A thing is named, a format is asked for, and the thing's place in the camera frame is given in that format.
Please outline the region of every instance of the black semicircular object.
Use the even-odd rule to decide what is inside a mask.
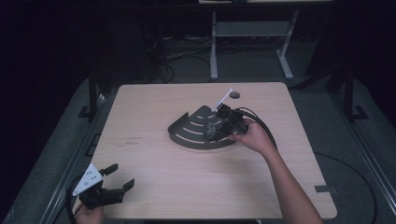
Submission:
[[[209,106],[203,105],[191,116],[186,113],[171,124],[168,128],[169,138],[183,147],[194,149],[214,149],[234,143],[227,138],[217,142],[207,139],[204,131],[208,123],[220,125],[222,121],[216,117],[216,113]]]

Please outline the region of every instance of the table top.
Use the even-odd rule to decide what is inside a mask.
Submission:
[[[118,163],[104,188],[135,179],[108,218],[218,219],[282,217],[273,181],[260,154],[239,143],[201,150],[180,146],[167,128],[202,105],[215,107],[232,88],[231,108],[253,110],[269,127],[291,172],[323,218],[336,216],[297,111],[283,83],[127,85],[119,89],[92,158],[102,169]]]

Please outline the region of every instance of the cable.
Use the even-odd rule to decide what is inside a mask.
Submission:
[[[67,216],[69,217],[69,221],[72,224],[76,224],[76,218],[75,215],[73,214],[73,210],[72,210],[72,188],[73,185],[76,184],[76,182],[78,180],[80,180],[82,178],[83,174],[78,175],[69,185],[69,187],[66,189],[66,212],[67,212]]]
[[[145,37],[151,37],[154,40],[153,46],[150,49],[146,49],[147,51],[151,52],[155,49],[155,47],[157,47],[157,38],[155,38],[154,35],[145,35]]]
[[[256,113],[254,113],[254,112],[253,112],[251,109],[249,109],[249,108],[246,108],[246,107],[238,107],[238,108],[236,108],[236,109],[246,109],[246,110],[250,111],[250,113],[252,113],[254,116],[256,116],[256,118],[259,117],[259,116],[257,116]]]
[[[166,79],[166,74],[161,71],[161,68],[157,69],[158,72],[158,78],[163,82],[163,84],[169,83],[169,82],[173,82],[172,79],[175,76],[175,69],[169,65],[164,65],[166,72],[168,72],[167,70],[170,69],[171,70],[171,77],[169,77],[168,79]]]
[[[326,157],[326,158],[328,158],[328,159],[337,161],[337,162],[339,162],[339,163],[345,165],[347,168],[351,169],[353,172],[355,172],[358,176],[361,177],[361,179],[364,181],[364,183],[366,184],[366,186],[367,186],[368,189],[370,190],[370,193],[371,193],[371,195],[372,195],[372,197],[373,197],[373,202],[374,202],[374,214],[373,214],[373,218],[372,218],[372,220],[370,221],[370,223],[371,223],[371,224],[375,224],[376,217],[377,217],[377,213],[378,213],[378,204],[377,204],[377,201],[376,201],[376,197],[375,197],[374,190],[373,190],[373,188],[371,187],[369,181],[366,179],[366,177],[364,177],[364,175],[362,175],[362,174],[361,174],[357,169],[355,169],[353,166],[349,165],[348,163],[346,163],[346,162],[344,162],[344,161],[340,161],[340,160],[336,159],[335,157],[332,157],[332,156],[323,154],[323,153],[321,153],[321,152],[314,151],[314,153],[317,154],[317,155],[319,155],[319,156]]]
[[[170,55],[170,56],[166,56],[166,57],[162,56],[161,59],[164,59],[164,58],[166,58],[166,59],[176,59],[176,58],[179,58],[179,57],[183,57],[183,56],[187,56],[187,55],[190,55],[190,54],[193,54],[193,53],[197,53],[197,52],[199,52],[201,50],[204,50],[207,47],[209,47],[211,42],[212,41],[209,39],[206,43],[204,43],[203,45],[201,45],[199,47],[196,47],[194,49],[189,49],[189,50],[186,50],[184,52],[181,52],[181,53],[178,53],[178,54],[174,54],[174,55]]]
[[[82,208],[82,206],[84,206],[84,204],[82,204],[82,203],[80,203],[80,204],[78,205],[78,207],[76,208],[76,211],[75,211],[74,216],[76,216],[76,214],[77,214],[78,211]]]

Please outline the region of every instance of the metal frame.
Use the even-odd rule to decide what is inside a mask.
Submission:
[[[97,112],[97,103],[96,103],[96,83],[93,71],[90,73],[88,77],[88,85],[90,90],[90,106],[83,106],[81,111],[79,112],[79,118],[89,118],[89,121],[93,120]]]
[[[384,195],[385,199],[387,200],[390,209],[393,211],[393,214],[396,215],[396,190],[395,188],[390,184],[387,176],[385,175],[384,171],[382,170],[381,166],[375,159],[375,156],[372,153],[372,150],[370,149],[369,145],[366,143],[364,140],[364,137],[361,135],[361,132],[359,131],[358,127],[356,124],[351,121],[351,119],[348,117],[348,114],[345,113],[345,108],[341,100],[336,96],[332,96],[332,101],[335,105],[337,105],[336,108],[338,108],[340,114],[344,114],[342,117],[344,120],[344,123],[346,124],[347,128],[349,131],[352,133],[353,137],[355,138],[356,143],[359,146],[359,149],[361,150],[361,155],[363,157],[363,160],[365,161],[367,167],[370,170],[370,173],[372,174],[375,183],[378,185],[380,190],[382,191],[382,194]]]
[[[293,79],[286,51],[291,40],[295,22],[297,21],[299,10],[292,12],[289,21],[217,21],[216,11],[213,11],[212,19],[212,48],[210,51],[210,78],[219,78],[218,63],[216,58],[216,42],[218,36],[284,36],[285,41],[281,49],[276,50],[277,58],[286,79]]]
[[[73,175],[78,172],[76,170],[78,159],[83,157],[85,153],[84,148],[87,148],[88,145],[90,144],[89,136],[93,135],[96,127],[96,121],[98,120],[100,114],[102,113],[103,105],[106,103],[105,96],[100,94],[99,98],[97,99],[97,101],[95,101],[95,103],[97,105],[97,113],[96,113],[97,116],[93,116],[92,120],[87,122],[87,126],[85,127],[85,132],[81,136],[78,146],[75,148],[69,163],[65,167],[64,173],[58,185],[55,187],[51,195],[49,204],[39,223],[52,223],[53,219],[55,219],[56,217],[56,213],[59,212],[59,210],[61,209],[62,202],[65,199],[64,192],[67,186],[74,178]]]

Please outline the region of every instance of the black cable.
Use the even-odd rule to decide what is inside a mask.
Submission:
[[[158,72],[158,78],[163,82],[163,84],[166,84],[166,83],[171,82],[172,79],[175,77],[175,69],[168,64],[164,65],[164,67],[165,67],[165,70],[170,69],[170,71],[171,71],[171,76],[168,79],[166,79],[166,74],[163,71],[161,71],[161,68],[157,69],[157,72]]]
[[[246,107],[238,107],[238,108],[236,108],[236,109],[246,109],[246,110],[248,110],[250,113],[252,113],[254,116],[256,116],[256,118],[259,117],[259,116],[257,116],[256,113],[253,112],[253,110],[251,110],[251,109],[249,109],[249,108],[246,108]]]
[[[74,216],[76,216],[76,214],[77,214],[78,211],[82,208],[82,206],[84,206],[84,204],[81,203],[81,204],[76,208],[76,211],[75,211]]]
[[[150,47],[150,48],[146,47],[146,51],[152,52],[155,49],[155,47],[157,47],[157,43],[158,43],[157,38],[155,38],[154,35],[145,35],[145,37],[150,37],[154,40],[152,47]]]
[[[344,162],[344,161],[340,161],[340,160],[336,159],[335,157],[332,157],[332,156],[323,154],[323,153],[321,153],[321,152],[314,151],[314,153],[317,154],[317,155],[319,155],[319,156],[326,157],[326,158],[328,158],[328,159],[337,161],[337,162],[339,162],[339,163],[345,165],[347,168],[351,169],[353,172],[355,172],[358,176],[361,177],[361,179],[364,181],[364,183],[366,184],[366,186],[367,186],[368,189],[370,190],[370,193],[371,193],[371,195],[372,195],[372,197],[373,197],[373,202],[374,202],[374,214],[373,214],[373,218],[372,218],[372,220],[371,220],[370,223],[371,223],[371,224],[375,224],[376,217],[377,217],[377,213],[378,213],[378,204],[377,204],[377,201],[376,201],[376,197],[375,197],[374,190],[373,190],[373,188],[371,187],[369,181],[366,179],[366,177],[364,177],[364,175],[362,175],[356,168],[354,168],[353,166],[349,165],[348,163],[346,163],[346,162]]]
[[[75,218],[75,216],[73,214],[73,210],[72,210],[72,190],[71,189],[73,188],[73,185],[76,184],[76,182],[82,178],[82,176],[83,176],[83,174],[78,175],[70,183],[69,187],[66,189],[66,203],[65,203],[66,212],[67,212],[67,216],[69,217],[69,221],[72,224],[76,224],[76,218]]]

